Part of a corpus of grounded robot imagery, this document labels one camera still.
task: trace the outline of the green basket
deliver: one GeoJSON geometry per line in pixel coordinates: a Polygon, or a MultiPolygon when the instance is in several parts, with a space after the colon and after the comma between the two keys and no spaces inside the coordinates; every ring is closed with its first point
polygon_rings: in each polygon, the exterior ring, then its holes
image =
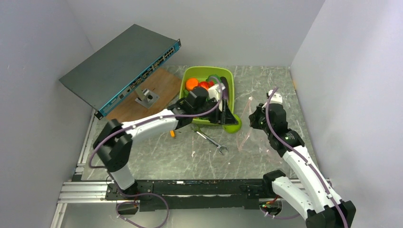
{"type": "MultiPolygon", "coordinates": [[[[235,102],[235,92],[234,92],[234,75],[224,68],[213,67],[213,66],[192,66],[188,68],[182,79],[181,90],[179,92],[179,99],[183,98],[184,90],[186,89],[185,83],[191,77],[197,78],[199,82],[207,80],[210,75],[218,75],[219,77],[225,77],[228,81],[228,92],[230,95],[230,100],[228,101],[228,106],[232,113],[234,113],[234,102],[235,102]]],[[[208,120],[201,120],[194,118],[192,123],[194,124],[204,124],[204,125],[215,125],[210,123],[208,120]]]]}

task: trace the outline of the wrench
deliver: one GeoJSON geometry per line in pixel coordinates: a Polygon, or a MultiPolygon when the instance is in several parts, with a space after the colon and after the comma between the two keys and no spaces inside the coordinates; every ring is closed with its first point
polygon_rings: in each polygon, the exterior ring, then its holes
{"type": "Polygon", "coordinates": [[[197,133],[197,134],[199,134],[201,137],[203,137],[204,139],[206,139],[207,141],[209,141],[211,144],[213,144],[215,147],[217,147],[218,152],[219,152],[220,154],[224,155],[224,154],[222,153],[223,150],[227,150],[227,151],[228,151],[228,147],[226,147],[226,146],[224,146],[224,145],[221,145],[221,144],[219,144],[218,142],[214,141],[212,138],[210,138],[208,135],[206,135],[204,132],[202,132],[202,131],[200,130],[200,127],[199,127],[199,126],[197,126],[197,125],[192,125],[192,126],[191,126],[191,131],[192,131],[192,132],[195,132],[195,133],[197,133]]]}

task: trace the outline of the orange ball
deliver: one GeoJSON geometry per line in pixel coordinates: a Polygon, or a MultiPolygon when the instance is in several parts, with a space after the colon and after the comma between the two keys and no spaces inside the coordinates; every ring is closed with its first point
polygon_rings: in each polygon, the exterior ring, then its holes
{"type": "Polygon", "coordinates": [[[186,89],[187,89],[188,91],[192,91],[198,84],[199,84],[199,80],[197,80],[197,79],[194,78],[194,77],[189,78],[189,79],[186,81],[186,83],[185,83],[186,89]]]}

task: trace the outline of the gray marble table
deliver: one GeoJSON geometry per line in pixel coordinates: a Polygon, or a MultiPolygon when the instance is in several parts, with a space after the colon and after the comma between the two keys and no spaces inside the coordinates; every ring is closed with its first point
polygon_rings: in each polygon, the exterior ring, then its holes
{"type": "MultiPolygon", "coordinates": [[[[165,66],[164,68],[181,78],[189,66],[165,66]]],[[[180,179],[251,179],[281,169],[288,177],[296,178],[291,168],[273,150],[263,131],[249,127],[248,115],[256,105],[266,101],[266,92],[275,86],[283,96],[289,128],[297,131],[316,163],[297,95],[287,67],[266,66],[220,66],[234,74],[235,110],[242,122],[242,129],[226,133],[221,126],[201,125],[201,129],[229,152],[219,154],[209,142],[190,131],[186,126],[179,129],[176,138],[169,132],[156,135],[132,146],[129,168],[139,180],[180,180],[180,179]]],[[[90,132],[93,141],[106,120],[97,121],[95,130],[90,132]]],[[[102,164],[95,157],[94,164],[102,164]]],[[[92,170],[85,167],[82,180],[105,180],[103,169],[92,170]]]]}

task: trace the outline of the wooden board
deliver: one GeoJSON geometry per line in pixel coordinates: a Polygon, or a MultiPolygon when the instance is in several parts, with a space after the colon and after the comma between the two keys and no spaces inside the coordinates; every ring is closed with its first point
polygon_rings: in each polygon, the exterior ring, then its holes
{"type": "Polygon", "coordinates": [[[162,111],[179,94],[181,80],[164,69],[156,70],[141,85],[142,90],[149,89],[160,98],[149,109],[136,102],[136,92],[129,94],[106,118],[119,122],[138,120],[162,111]]]}

